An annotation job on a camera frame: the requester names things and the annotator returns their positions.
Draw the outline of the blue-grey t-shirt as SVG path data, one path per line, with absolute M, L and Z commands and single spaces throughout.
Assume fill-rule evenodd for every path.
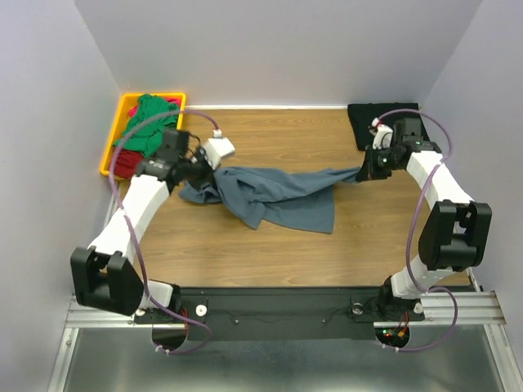
M 222 167 L 214 182 L 186 184 L 179 197 L 190 203 L 222 203 L 251 229 L 262 221 L 289 229 L 331 234 L 335 221 L 333 187 L 356 182 L 358 167 L 288 173 L 277 168 Z

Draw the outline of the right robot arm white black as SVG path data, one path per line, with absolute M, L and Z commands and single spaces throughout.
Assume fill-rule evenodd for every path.
M 422 136 L 420 120 L 403 118 L 389 127 L 384 119 L 371 122 L 373 142 L 365 150 L 357 181 L 385 180 L 404 170 L 420 187 L 418 203 L 431 209 L 416 240 L 417 255 L 407 256 L 405 267 L 379 289 L 377 312 L 393 319 L 398 314 L 421 313 L 421 295 L 441 279 L 482 262 L 492 210 L 462 189 L 445 165 L 449 156 Z

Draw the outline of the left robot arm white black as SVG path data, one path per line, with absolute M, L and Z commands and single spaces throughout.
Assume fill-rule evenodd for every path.
M 70 265 L 80 305 L 122 315 L 153 308 L 165 322 L 181 315 L 174 285 L 149 280 L 133 262 L 142 260 L 140 241 L 174 188 L 183 181 L 201 185 L 235 152 L 219 129 L 193 153 L 190 138 L 187 131 L 168 131 L 161 147 L 138 164 L 109 223 L 88 247 L 74 250 Z

